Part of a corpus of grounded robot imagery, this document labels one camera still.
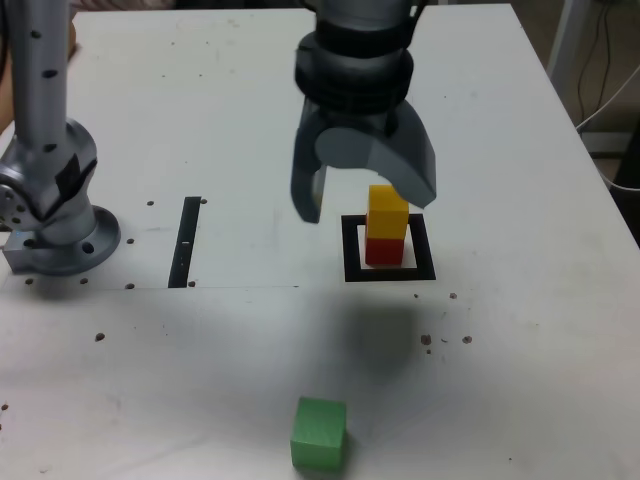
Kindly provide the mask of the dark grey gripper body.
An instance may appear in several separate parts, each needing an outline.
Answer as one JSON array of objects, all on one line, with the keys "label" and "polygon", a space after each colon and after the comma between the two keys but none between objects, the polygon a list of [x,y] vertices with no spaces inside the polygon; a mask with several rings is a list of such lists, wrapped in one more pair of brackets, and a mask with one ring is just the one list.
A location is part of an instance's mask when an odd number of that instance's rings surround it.
[{"label": "dark grey gripper body", "polygon": [[353,115],[331,111],[306,97],[305,123],[311,123],[314,143],[336,129],[354,130],[385,143],[397,143],[403,139],[401,113],[406,104],[407,101],[402,100],[382,114]]}]

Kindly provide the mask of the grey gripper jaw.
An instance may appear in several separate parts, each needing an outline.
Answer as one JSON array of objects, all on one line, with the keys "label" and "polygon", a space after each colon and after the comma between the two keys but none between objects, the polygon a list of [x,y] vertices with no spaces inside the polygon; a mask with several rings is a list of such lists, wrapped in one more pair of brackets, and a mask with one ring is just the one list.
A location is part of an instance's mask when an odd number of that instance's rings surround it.
[{"label": "grey gripper jaw", "polygon": [[319,107],[306,98],[295,136],[290,192],[300,218],[312,224],[320,220],[326,178],[326,166],[319,160],[315,145],[326,128]]},{"label": "grey gripper jaw", "polygon": [[366,169],[386,179],[408,203],[424,208],[437,196],[435,152],[425,127],[406,101],[395,110],[398,126],[389,136],[354,127],[332,127],[315,142],[320,162],[338,169]]}]

